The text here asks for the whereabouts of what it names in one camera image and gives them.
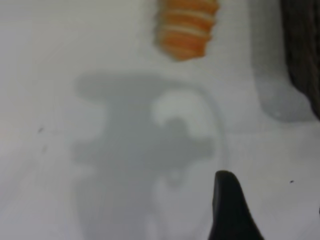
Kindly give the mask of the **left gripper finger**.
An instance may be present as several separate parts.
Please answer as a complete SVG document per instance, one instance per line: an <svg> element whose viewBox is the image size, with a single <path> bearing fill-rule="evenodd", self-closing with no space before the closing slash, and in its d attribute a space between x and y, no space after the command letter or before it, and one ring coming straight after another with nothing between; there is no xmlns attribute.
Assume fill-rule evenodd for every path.
<svg viewBox="0 0 320 240"><path fill-rule="evenodd" d="M250 213L241 184L230 171L215 173L212 217L209 240L264 240Z"/></svg>

